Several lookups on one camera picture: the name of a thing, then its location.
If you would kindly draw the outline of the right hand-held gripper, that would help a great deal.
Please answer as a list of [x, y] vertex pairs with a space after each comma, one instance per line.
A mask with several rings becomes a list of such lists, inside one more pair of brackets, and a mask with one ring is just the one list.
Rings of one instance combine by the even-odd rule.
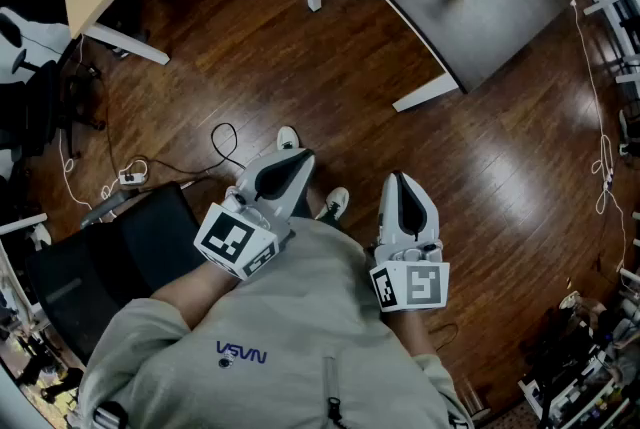
[[[439, 215], [432, 199], [412, 177], [393, 171], [383, 186], [380, 246], [374, 250], [375, 266], [369, 271], [382, 312], [446, 306], [450, 264], [443, 261], [438, 235]], [[424, 239], [432, 243], [400, 244]]]

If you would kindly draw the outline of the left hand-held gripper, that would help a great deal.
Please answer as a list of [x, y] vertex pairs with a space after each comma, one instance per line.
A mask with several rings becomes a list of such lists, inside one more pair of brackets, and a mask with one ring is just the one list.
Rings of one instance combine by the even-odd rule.
[[[258, 157], [239, 178], [241, 190], [228, 188], [225, 199], [210, 206], [194, 247], [232, 276], [249, 279], [283, 251], [293, 236], [283, 218], [293, 215], [314, 169], [315, 154], [305, 148], [276, 150]], [[274, 211], [251, 198], [264, 200]]]

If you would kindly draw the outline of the person's left forearm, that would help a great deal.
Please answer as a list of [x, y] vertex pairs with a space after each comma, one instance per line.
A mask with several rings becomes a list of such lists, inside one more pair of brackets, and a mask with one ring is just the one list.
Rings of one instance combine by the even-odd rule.
[[193, 330], [209, 310], [239, 283], [237, 277], [206, 261], [188, 274], [158, 289], [151, 298], [177, 309], [186, 325]]

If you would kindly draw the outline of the person's right forearm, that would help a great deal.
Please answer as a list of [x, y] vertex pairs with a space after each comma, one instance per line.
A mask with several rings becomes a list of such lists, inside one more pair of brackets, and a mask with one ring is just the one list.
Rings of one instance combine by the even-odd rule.
[[387, 316], [386, 324], [410, 356], [436, 355], [428, 329], [419, 311], [399, 311]]

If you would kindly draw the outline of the person's left white shoe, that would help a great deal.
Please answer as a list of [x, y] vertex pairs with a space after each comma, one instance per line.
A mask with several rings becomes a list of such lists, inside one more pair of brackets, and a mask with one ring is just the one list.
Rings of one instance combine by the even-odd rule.
[[276, 146], [279, 151], [298, 149], [300, 147], [300, 139], [291, 126], [282, 126], [277, 134]]

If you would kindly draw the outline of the person's white shoe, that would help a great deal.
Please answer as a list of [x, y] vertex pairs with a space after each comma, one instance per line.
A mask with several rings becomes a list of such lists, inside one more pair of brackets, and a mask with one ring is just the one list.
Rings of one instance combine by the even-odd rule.
[[300, 147], [300, 139], [291, 126], [282, 126], [277, 134], [276, 146], [279, 151], [298, 149]]
[[337, 187], [333, 189], [315, 219], [338, 222], [348, 207], [349, 199], [349, 191], [346, 188]]

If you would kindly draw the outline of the person's right white shoe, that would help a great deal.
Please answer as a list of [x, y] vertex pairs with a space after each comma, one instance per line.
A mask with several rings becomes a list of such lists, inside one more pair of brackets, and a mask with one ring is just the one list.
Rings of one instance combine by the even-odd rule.
[[333, 189], [315, 219], [338, 222], [348, 207], [349, 199], [349, 191], [346, 188], [337, 187]]

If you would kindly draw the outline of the person's beige sweatshirt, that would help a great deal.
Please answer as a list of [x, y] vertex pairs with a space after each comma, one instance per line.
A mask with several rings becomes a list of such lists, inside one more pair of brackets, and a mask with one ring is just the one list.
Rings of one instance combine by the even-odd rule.
[[82, 429], [106, 401], [130, 429], [473, 429], [437, 354], [410, 356], [386, 324], [363, 248], [292, 225], [193, 330], [151, 296], [120, 310], [79, 389]]

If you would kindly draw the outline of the white desk leg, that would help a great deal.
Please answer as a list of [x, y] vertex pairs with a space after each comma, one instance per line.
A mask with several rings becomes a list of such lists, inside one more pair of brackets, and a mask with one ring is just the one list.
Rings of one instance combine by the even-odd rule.
[[83, 34], [160, 65], [166, 65], [170, 61], [170, 57], [166, 53], [102, 24], [92, 25], [83, 31]]

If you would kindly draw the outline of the black mesh office chair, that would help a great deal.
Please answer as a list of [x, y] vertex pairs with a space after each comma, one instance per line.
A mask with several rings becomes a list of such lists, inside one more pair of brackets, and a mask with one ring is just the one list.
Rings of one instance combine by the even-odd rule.
[[86, 65], [85, 76], [62, 77], [66, 63], [81, 47], [82, 40], [76, 38], [58, 60], [40, 66], [26, 61], [24, 48], [19, 51], [11, 72], [24, 69], [33, 75], [26, 82], [0, 83], [0, 151], [9, 151], [12, 161], [40, 156], [59, 129], [66, 134], [68, 155], [77, 159], [81, 155], [73, 151], [73, 124], [77, 122], [96, 131], [106, 128], [105, 121], [79, 109], [85, 104], [82, 89], [101, 78], [100, 70]]

